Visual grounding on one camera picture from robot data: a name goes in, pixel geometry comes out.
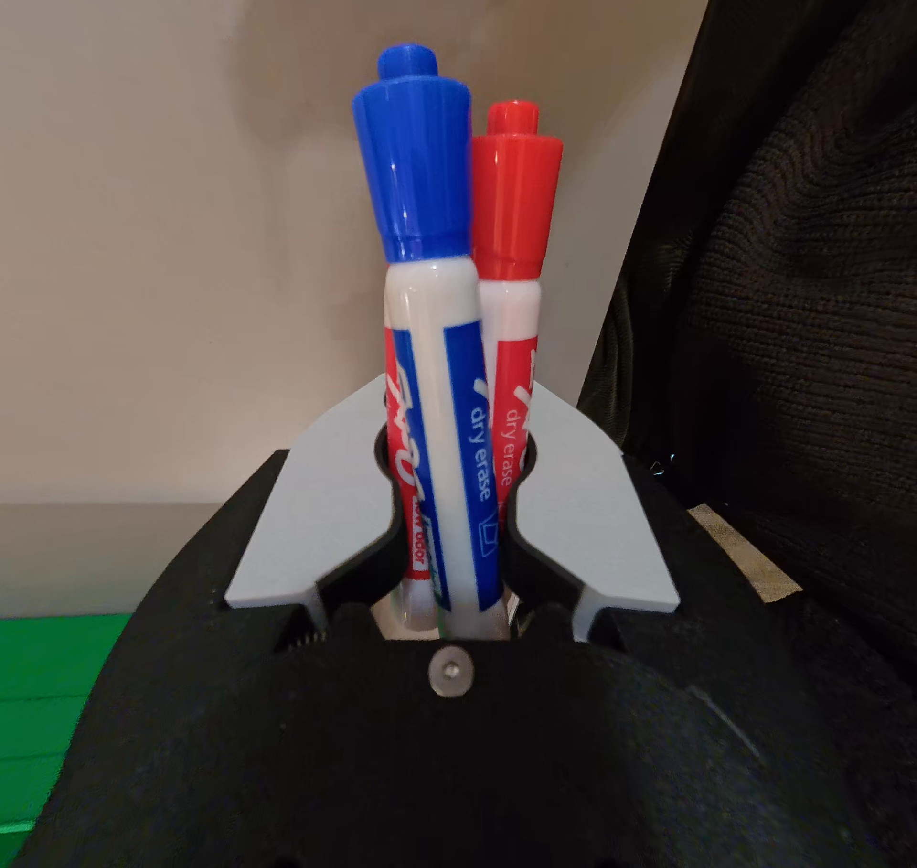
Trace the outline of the person's dark knit sweater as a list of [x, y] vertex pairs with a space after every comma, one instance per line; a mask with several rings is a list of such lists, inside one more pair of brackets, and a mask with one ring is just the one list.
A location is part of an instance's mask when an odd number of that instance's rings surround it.
[[799, 587], [868, 839], [915, 866], [916, 0], [710, 0], [579, 407]]

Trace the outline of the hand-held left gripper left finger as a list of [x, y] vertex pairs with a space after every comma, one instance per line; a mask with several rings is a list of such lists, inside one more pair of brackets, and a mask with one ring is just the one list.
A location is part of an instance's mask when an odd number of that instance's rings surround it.
[[298, 438], [224, 600], [232, 609], [301, 605], [325, 629], [351, 602], [371, 606], [405, 571], [405, 516], [385, 456], [385, 376]]

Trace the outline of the green plastic box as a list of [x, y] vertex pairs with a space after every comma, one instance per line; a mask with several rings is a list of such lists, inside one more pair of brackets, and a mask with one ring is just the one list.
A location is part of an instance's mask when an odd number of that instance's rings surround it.
[[1, 865], [28, 839], [129, 613], [1, 620]]

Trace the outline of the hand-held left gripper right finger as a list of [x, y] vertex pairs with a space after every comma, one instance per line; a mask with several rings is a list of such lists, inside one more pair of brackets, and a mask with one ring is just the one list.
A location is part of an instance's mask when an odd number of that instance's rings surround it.
[[506, 585], [531, 609], [567, 610], [578, 643], [604, 610], [674, 613], [680, 595], [617, 444], [541, 384], [529, 436], [501, 540]]

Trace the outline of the blue dry erase marker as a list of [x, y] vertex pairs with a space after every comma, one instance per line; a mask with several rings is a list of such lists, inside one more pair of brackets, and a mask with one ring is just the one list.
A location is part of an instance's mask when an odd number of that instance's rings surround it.
[[471, 94], [432, 50], [385, 50], [352, 101], [387, 271], [440, 634], [504, 641], [478, 274], [471, 258]]

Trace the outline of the red dry erase marker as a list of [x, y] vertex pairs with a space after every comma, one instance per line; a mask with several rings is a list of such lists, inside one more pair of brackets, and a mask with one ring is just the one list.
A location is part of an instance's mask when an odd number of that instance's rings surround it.
[[400, 625], [409, 632], [428, 633], [438, 629], [437, 604], [433, 591], [414, 461], [407, 427], [405, 400], [399, 382], [394, 334], [384, 327], [386, 441], [388, 467], [398, 486], [407, 530], [407, 563], [393, 605]]
[[562, 141], [539, 134], [538, 124], [533, 102], [494, 103], [486, 132], [472, 141], [472, 258], [501, 530], [527, 451], [541, 275], [563, 153]]

